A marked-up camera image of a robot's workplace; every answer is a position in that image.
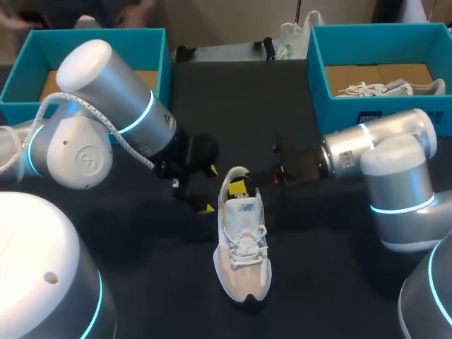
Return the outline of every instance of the sneaker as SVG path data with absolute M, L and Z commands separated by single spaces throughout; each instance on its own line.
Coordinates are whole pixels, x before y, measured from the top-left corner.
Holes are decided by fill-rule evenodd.
M 446 83 L 443 79 L 438 79 L 430 85 L 413 85 L 407 83 L 403 79 L 393 81 L 387 85 L 380 83 L 373 85 L 366 85 L 360 83 L 359 85 L 351 85 L 344 90 L 345 94 L 337 95 L 336 97 L 387 97 L 387 96 L 402 96 L 402 95 L 445 95 Z
M 257 188 L 245 167 L 233 167 L 218 196 L 218 247 L 213 263 L 227 295 L 239 303 L 260 302 L 270 288 L 267 229 Z

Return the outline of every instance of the cardboard box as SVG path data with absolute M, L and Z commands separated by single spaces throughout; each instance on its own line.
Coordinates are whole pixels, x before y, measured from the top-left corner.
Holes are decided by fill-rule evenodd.
M 158 71 L 135 71 L 135 74 L 143 81 L 153 92 L 157 89 Z M 45 81 L 40 95 L 39 102 L 42 102 L 48 95 L 61 92 L 57 85 L 57 71 L 50 71 Z
M 31 120 L 47 93 L 58 90 L 55 73 L 77 46 L 102 39 L 145 80 L 155 96 L 168 105 L 171 62 L 163 29 L 33 30 L 27 37 L 0 95 L 0 108 L 10 125 Z M 51 104 L 50 117 L 58 104 Z
M 344 94 L 340 91 L 348 86 L 361 82 L 366 85 L 387 84 L 399 79 L 416 85 L 429 85 L 433 82 L 426 64 L 326 66 L 325 71 L 333 97 Z
M 451 60 L 452 35 L 444 24 L 315 26 L 307 73 L 321 134 L 420 108 L 437 134 L 452 136 Z M 390 83 L 399 78 L 420 85 L 442 78 L 446 95 L 335 97 L 360 81 Z

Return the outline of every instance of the cable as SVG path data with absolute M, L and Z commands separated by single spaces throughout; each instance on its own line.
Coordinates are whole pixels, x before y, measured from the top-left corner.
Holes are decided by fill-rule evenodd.
M 58 102 L 58 101 L 65 101 L 65 100 L 75 101 L 78 104 L 82 105 L 84 108 L 86 108 L 93 116 L 95 116 L 100 121 L 100 123 L 102 125 L 104 125 L 113 134 L 113 136 L 116 138 L 116 140 L 118 140 L 119 145 L 121 145 L 122 148 L 124 150 L 126 150 L 126 152 L 128 154 L 130 154 L 132 157 L 134 157 L 137 160 L 139 160 L 140 162 L 142 162 L 144 165 L 149 167 L 151 170 L 154 169 L 155 165 L 151 161 L 149 161 L 148 159 L 143 157 L 140 153 L 136 152 L 132 148 L 132 146 L 130 146 L 129 143 L 127 143 L 127 141 L 121 136 L 121 134 L 114 127 L 114 125 L 111 123 L 111 121 L 105 115 L 103 115 L 101 112 L 99 112 L 99 110 L 97 108 L 95 108 L 94 106 L 92 106 L 91 104 L 86 102 L 85 100 L 80 99 L 76 95 L 68 94 L 68 93 L 53 93 L 51 95 L 48 95 L 42 101 L 40 108 L 38 109 L 38 111 L 36 113 L 36 117 L 33 120 L 32 126 L 31 126 L 27 136 L 25 137 L 25 140 L 22 145 L 22 150 L 18 150 L 18 152 L 16 152 L 10 160 L 8 160 L 4 165 L 0 166 L 0 175 L 5 173 L 12 166 L 14 166 L 15 163 L 17 162 L 17 160 L 19 160 L 19 157 L 22 154 L 22 152 L 27 149 L 28 145 L 30 144 L 30 139 L 32 138 L 32 135 L 36 132 L 37 128 L 39 127 L 40 122 L 42 121 L 44 114 L 45 114 L 47 108 L 49 107 L 50 103 L 55 102 L 55 101 Z
M 10 126 L 0 126 L 0 129 L 5 129 L 11 135 L 11 138 L 13 139 L 13 142 L 16 146 L 16 151 L 18 152 L 18 160 L 19 160 L 19 167 L 17 170 L 16 182 L 21 182 L 23 179 L 23 176 L 25 174 L 25 163 L 23 160 L 23 152 L 21 152 L 22 143 L 20 142 L 17 132 L 14 131 L 14 129 L 12 129 Z

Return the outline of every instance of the white shoelace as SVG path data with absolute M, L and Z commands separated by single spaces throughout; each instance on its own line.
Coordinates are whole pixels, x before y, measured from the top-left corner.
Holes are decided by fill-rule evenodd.
M 385 92 L 388 89 L 380 83 L 372 85 L 366 85 L 366 83 L 359 83 L 359 85 L 351 85 L 344 90 L 340 90 L 339 93 L 345 92 L 346 95 L 358 96 L 358 97 L 381 97 L 385 96 Z
M 267 229 L 265 225 L 259 225 L 258 234 L 255 235 L 253 232 L 244 230 L 237 235 L 237 241 L 234 241 L 226 230 L 223 229 L 226 234 L 227 239 L 230 242 L 231 249 L 229 250 L 231 256 L 232 268 L 237 268 L 239 266 L 250 266 L 257 263 L 261 263 L 263 259 L 262 251 L 265 251 L 268 246 L 259 246 L 261 244 L 262 238 L 267 234 Z M 244 236 L 249 236 L 253 239 L 253 242 L 248 245 L 240 244 L 240 240 Z

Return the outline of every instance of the black table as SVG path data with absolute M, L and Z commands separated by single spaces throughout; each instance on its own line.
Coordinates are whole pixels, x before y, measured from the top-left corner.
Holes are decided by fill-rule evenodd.
M 319 141 L 304 61 L 177 64 L 172 85 L 178 123 L 219 141 L 220 174 L 272 165 L 274 131 L 300 148 Z M 451 145 L 440 138 L 429 166 L 437 191 L 452 188 Z M 114 296 L 117 339 L 402 338 L 398 292 L 420 257 L 382 248 L 361 179 L 261 189 L 273 282 L 250 314 L 216 277 L 216 215 L 194 215 L 169 182 L 121 149 L 114 156 L 109 177 L 88 191 L 43 191 L 33 179 L 1 189 L 41 196 L 73 221 Z M 195 183 L 216 200 L 220 180 Z

